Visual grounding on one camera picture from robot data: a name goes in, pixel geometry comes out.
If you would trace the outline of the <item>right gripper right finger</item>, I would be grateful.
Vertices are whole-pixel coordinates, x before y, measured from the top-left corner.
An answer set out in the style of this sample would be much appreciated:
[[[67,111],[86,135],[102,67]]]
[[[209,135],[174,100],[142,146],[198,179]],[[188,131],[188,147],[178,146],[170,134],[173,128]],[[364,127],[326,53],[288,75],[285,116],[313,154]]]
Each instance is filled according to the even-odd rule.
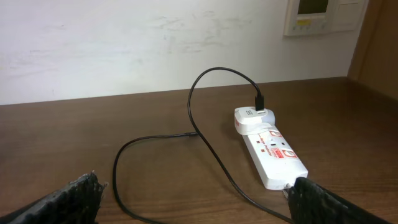
[[[287,188],[287,200],[295,224],[389,224],[304,177]]]

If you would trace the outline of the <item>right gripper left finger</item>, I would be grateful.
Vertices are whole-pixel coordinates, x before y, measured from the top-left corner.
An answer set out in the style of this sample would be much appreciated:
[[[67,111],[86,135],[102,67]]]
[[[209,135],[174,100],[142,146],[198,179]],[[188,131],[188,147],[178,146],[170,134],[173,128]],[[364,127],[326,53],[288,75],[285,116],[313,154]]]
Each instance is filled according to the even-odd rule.
[[[94,172],[1,217],[1,224],[91,224],[96,222],[103,191]]]

